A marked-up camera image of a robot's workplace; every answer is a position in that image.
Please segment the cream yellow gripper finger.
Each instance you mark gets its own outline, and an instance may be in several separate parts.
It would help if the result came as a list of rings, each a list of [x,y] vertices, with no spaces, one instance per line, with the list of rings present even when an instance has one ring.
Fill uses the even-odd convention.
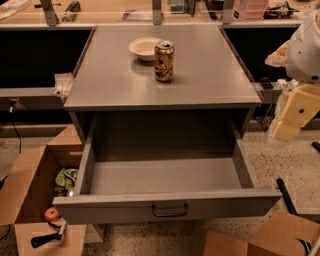
[[[287,51],[289,41],[283,43],[276,51],[265,59],[265,64],[272,67],[285,67],[287,65]]]

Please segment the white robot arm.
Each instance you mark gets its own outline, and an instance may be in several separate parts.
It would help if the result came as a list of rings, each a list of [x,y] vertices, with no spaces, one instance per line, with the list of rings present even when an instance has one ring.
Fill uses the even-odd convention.
[[[298,82],[279,98],[270,130],[272,142],[290,142],[320,111],[320,10],[313,11],[265,63],[284,67]]]

